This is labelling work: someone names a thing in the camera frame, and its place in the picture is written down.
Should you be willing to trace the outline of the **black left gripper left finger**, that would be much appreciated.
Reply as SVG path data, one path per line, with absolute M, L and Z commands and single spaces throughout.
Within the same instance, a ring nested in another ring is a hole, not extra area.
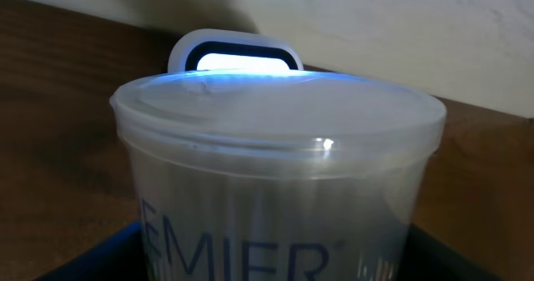
M 132 223 L 37 281 L 147 281 L 141 224 Z

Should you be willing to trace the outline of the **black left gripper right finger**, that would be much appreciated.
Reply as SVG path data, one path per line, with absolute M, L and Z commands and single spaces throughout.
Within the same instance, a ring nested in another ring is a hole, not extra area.
M 412 225 L 402 254 L 398 281 L 501 281 L 501 279 Z

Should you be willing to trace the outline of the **white round tub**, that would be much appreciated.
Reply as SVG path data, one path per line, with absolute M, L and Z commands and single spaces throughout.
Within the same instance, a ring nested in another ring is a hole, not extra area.
M 126 83 L 152 280 L 394 280 L 446 107 L 337 73 L 203 71 Z

